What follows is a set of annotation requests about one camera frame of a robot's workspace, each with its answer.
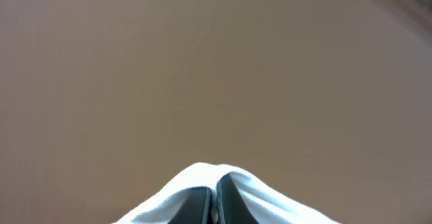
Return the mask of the white t-shirt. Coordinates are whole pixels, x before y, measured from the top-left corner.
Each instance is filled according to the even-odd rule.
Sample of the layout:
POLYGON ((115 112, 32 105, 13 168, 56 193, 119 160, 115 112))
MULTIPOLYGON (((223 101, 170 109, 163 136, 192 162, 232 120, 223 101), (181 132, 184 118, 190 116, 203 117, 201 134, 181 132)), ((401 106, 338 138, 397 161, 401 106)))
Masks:
POLYGON ((323 213, 279 193, 252 173, 231 165, 195 163, 161 190, 126 213, 118 223, 168 223, 192 188, 209 188, 217 197, 217 182, 230 174, 247 209, 259 223, 331 223, 323 213))

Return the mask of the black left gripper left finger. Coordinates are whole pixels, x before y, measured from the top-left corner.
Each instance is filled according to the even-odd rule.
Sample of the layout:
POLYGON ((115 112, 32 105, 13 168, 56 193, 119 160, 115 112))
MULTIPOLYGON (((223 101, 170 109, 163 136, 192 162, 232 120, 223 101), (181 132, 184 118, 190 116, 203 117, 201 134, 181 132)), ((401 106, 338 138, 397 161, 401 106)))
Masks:
POLYGON ((169 224, 212 224, 211 205, 210 188, 192 188, 169 224))

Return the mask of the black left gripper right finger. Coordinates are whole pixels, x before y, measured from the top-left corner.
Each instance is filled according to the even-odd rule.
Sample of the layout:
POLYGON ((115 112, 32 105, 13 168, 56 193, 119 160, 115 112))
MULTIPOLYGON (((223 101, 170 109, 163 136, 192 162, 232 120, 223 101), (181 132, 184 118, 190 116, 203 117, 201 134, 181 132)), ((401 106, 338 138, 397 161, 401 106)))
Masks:
POLYGON ((217 183, 218 224, 258 224, 243 201, 231 175, 217 183))

